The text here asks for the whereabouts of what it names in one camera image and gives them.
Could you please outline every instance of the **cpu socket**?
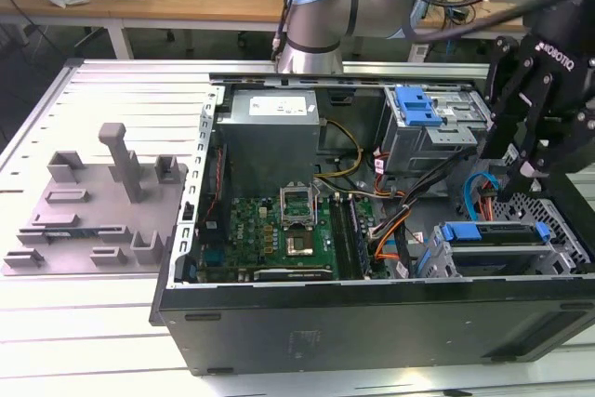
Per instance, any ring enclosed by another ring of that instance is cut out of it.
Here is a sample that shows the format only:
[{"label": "cpu socket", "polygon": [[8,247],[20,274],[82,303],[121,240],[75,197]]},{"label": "cpu socket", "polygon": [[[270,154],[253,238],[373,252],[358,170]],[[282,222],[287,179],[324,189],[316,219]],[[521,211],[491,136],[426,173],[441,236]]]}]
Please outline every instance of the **cpu socket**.
[{"label": "cpu socket", "polygon": [[313,256],[313,232],[307,230],[285,232],[285,247],[288,256]]}]

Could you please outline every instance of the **wooden workbench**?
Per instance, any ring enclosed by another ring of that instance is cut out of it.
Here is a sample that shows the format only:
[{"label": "wooden workbench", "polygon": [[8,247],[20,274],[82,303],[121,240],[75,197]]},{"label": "wooden workbench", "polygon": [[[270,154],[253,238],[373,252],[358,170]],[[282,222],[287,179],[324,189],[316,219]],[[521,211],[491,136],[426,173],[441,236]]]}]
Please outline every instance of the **wooden workbench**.
[{"label": "wooden workbench", "polygon": [[[132,58],[126,28],[173,28],[184,30],[273,31],[283,0],[90,0],[89,4],[65,9],[47,0],[15,0],[40,25],[105,27],[110,32],[118,59]],[[508,4],[476,6],[477,18],[508,8]],[[26,23],[9,0],[0,0],[0,22]],[[431,8],[420,28],[438,29],[443,9]],[[515,20],[479,33],[494,38],[499,33],[524,33]]]}]

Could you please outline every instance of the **orange wire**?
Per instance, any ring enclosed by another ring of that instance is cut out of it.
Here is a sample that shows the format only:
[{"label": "orange wire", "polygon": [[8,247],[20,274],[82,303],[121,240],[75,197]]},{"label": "orange wire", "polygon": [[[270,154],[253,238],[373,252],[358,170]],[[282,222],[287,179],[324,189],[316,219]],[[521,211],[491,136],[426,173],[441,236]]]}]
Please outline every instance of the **orange wire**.
[{"label": "orange wire", "polygon": [[492,205],[492,197],[487,198],[487,214],[489,215],[490,221],[494,220],[494,207]]},{"label": "orange wire", "polygon": [[394,223],[394,225],[392,225],[392,227],[390,227],[390,230],[387,231],[387,233],[384,235],[384,237],[382,239],[380,239],[380,243],[378,244],[378,248],[376,249],[376,253],[374,254],[374,257],[376,259],[383,259],[385,257],[395,258],[395,259],[399,258],[399,255],[395,255],[395,254],[383,255],[382,248],[384,248],[384,244],[389,240],[390,235],[393,234],[397,228],[399,228],[399,225],[401,225],[405,221],[405,219],[409,217],[410,214],[411,214],[411,211],[407,211],[407,214],[405,214],[402,218],[397,220]]}]

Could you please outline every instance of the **aluminum profile table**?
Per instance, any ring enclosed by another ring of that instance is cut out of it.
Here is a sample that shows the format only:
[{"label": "aluminum profile table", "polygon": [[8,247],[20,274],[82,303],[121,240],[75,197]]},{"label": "aluminum profile table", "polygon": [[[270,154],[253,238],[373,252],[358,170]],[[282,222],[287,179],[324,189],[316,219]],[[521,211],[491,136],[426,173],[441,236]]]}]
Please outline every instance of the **aluminum profile table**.
[{"label": "aluminum profile table", "polygon": [[[349,73],[485,77],[485,66],[347,63]],[[272,73],[268,62],[85,61],[65,67],[0,155],[2,253],[44,189],[55,150],[108,163],[97,126],[122,121],[142,163],[190,163],[209,73]],[[595,176],[591,169],[588,174]],[[155,275],[0,277],[3,395],[591,396],[595,329],[532,364],[193,377],[164,327],[148,323]],[[406,352],[395,352],[406,355]]]}]

